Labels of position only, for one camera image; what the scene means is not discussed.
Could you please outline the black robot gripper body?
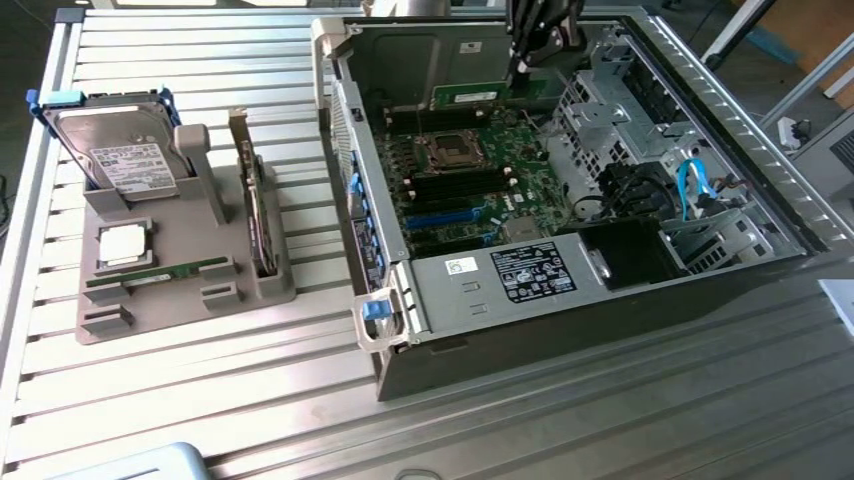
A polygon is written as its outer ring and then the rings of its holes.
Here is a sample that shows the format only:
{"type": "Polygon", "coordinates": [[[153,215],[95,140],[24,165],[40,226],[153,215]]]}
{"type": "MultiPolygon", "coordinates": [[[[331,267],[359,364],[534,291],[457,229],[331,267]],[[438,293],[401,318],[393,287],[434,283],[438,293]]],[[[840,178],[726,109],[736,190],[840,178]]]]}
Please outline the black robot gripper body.
{"type": "Polygon", "coordinates": [[[507,0],[506,30],[521,31],[526,23],[553,27],[568,18],[577,19],[584,5],[584,0],[507,0]]]}

